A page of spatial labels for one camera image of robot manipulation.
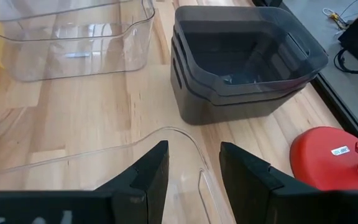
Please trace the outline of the clear plastic basket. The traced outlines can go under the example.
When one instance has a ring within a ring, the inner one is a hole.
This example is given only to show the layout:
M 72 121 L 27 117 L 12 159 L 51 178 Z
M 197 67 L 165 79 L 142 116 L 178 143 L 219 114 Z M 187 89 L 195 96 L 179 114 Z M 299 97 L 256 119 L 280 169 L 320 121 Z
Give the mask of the clear plastic basket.
M 0 65 L 36 82 L 142 68 L 152 19 L 47 16 L 0 22 Z
M 158 129 L 136 142 L 69 154 L 34 152 L 23 166 L 0 169 L 0 191 L 94 190 L 168 141 L 168 188 L 161 224 L 234 224 L 213 172 L 195 139 L 176 128 Z
M 47 16 L 154 19 L 152 0 L 0 0 L 0 22 Z

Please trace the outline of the red round plastic base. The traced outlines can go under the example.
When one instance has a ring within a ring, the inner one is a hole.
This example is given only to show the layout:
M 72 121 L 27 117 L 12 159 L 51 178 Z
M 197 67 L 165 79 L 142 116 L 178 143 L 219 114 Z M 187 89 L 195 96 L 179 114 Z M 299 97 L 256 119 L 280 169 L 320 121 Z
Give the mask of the red round plastic base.
M 311 128 L 295 138 L 290 164 L 296 179 L 320 190 L 358 190 L 358 138 L 338 128 Z

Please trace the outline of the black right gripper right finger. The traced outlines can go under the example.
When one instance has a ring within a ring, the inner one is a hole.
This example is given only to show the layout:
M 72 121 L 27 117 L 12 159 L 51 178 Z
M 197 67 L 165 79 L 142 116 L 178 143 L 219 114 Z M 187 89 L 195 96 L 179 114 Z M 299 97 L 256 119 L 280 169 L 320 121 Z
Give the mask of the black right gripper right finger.
M 237 224 L 358 224 L 358 190 L 316 189 L 231 142 L 219 163 Z

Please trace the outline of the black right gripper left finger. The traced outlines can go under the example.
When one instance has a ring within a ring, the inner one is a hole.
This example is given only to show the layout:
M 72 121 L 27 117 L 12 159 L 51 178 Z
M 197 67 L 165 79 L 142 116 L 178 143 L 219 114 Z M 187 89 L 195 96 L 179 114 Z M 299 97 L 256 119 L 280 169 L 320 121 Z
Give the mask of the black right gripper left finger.
M 168 170 L 164 140 L 94 190 L 0 191 L 0 224 L 161 224 Z

